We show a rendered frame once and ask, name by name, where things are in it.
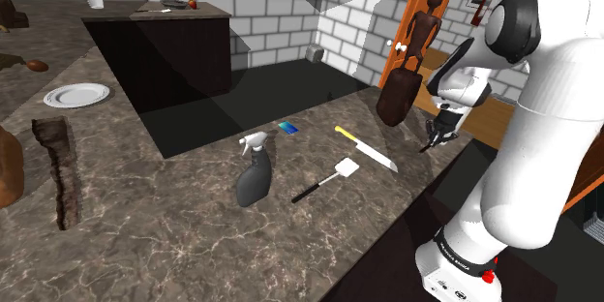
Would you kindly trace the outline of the brown bark piece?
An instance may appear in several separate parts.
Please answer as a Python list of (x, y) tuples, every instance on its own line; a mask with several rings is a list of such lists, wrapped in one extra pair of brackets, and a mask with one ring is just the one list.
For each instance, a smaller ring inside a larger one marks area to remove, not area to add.
[(32, 132), (50, 158), (50, 174), (57, 190), (57, 225), (67, 230), (81, 221), (82, 214), (82, 185), (71, 125), (63, 115), (33, 119)]

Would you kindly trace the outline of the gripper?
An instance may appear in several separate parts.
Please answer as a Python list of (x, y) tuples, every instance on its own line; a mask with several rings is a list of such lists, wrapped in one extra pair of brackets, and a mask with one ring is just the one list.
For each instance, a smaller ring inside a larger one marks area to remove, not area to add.
[(423, 153), (437, 144), (445, 143), (458, 137), (457, 125), (462, 117), (462, 114), (442, 109), (433, 120), (428, 120), (426, 122), (426, 130), (429, 142), (419, 150), (419, 153)]

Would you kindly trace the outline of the brown wooden figure statue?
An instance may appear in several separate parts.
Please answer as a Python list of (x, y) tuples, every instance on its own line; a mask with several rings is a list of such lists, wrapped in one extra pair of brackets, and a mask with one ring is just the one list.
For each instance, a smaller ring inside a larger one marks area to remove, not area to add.
[(410, 37), (404, 61), (391, 70), (377, 101), (377, 114), (381, 121), (395, 127), (403, 122), (410, 111), (420, 88), (422, 76), (418, 70), (423, 62), (422, 48), (430, 45), (435, 36), (426, 43), (432, 31), (438, 33), (441, 19), (433, 15), (443, 0), (427, 0), (428, 10), (417, 11), (408, 24), (406, 38)]

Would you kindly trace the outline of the dark kitchen island cabinet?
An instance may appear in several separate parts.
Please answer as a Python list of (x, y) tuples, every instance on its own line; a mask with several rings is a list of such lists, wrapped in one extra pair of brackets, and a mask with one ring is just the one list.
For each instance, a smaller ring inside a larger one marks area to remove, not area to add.
[[(159, 10), (151, 1), (138, 10)], [(139, 114), (225, 94), (231, 14), (207, 2), (170, 13), (85, 17), (87, 31)]]

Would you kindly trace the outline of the brown rounded object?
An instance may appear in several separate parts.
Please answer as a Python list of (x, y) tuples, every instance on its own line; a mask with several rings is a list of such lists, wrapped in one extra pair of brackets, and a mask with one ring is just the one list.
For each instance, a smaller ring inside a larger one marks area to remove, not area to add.
[(0, 208), (11, 205), (23, 195), (23, 165), (20, 142), (0, 126)]

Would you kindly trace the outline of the yellow handled knife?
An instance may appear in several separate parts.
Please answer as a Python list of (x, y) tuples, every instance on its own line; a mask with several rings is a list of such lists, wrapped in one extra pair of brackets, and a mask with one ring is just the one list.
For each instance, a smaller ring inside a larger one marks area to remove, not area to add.
[(334, 130), (338, 133), (341, 133), (343, 136), (349, 138), (350, 140), (354, 141), (356, 144), (355, 148), (361, 151), (363, 154), (367, 155), (374, 161), (380, 163), (381, 165), (389, 168), (394, 172), (398, 171), (396, 164), (392, 160), (379, 153), (376, 149), (363, 142), (360, 138), (357, 138), (356, 136), (352, 135), (351, 133), (343, 129), (341, 126), (336, 126)]

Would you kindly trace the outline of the dark brown wooden object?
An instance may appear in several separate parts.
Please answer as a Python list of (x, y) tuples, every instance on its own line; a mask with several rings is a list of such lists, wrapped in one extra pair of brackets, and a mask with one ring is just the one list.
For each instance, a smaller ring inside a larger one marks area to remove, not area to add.
[(12, 0), (0, 0), (0, 25), (6, 28), (28, 28), (26, 13), (18, 12)]

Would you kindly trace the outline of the white plate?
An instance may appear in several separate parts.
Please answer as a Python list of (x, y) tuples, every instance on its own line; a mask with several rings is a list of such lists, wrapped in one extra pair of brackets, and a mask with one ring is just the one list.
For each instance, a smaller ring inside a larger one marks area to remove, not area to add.
[(56, 108), (79, 108), (96, 104), (108, 97), (110, 89), (99, 83), (76, 83), (64, 85), (44, 96), (47, 106)]

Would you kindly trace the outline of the grey spray bottle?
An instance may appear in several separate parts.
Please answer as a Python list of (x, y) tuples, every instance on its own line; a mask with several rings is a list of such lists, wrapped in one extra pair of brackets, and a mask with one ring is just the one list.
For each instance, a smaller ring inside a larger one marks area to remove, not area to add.
[(242, 137), (243, 155), (251, 151), (251, 164), (236, 182), (236, 198), (241, 207), (248, 207), (266, 197), (272, 181), (272, 165), (265, 149), (266, 132), (256, 132)]

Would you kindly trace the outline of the brown wooden spoon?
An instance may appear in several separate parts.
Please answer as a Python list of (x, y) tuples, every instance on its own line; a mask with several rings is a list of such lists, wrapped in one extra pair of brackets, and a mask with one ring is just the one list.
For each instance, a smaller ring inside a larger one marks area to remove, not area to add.
[(13, 65), (24, 65), (33, 72), (46, 72), (49, 69), (48, 64), (40, 60), (25, 61), (18, 55), (0, 53), (0, 71)]

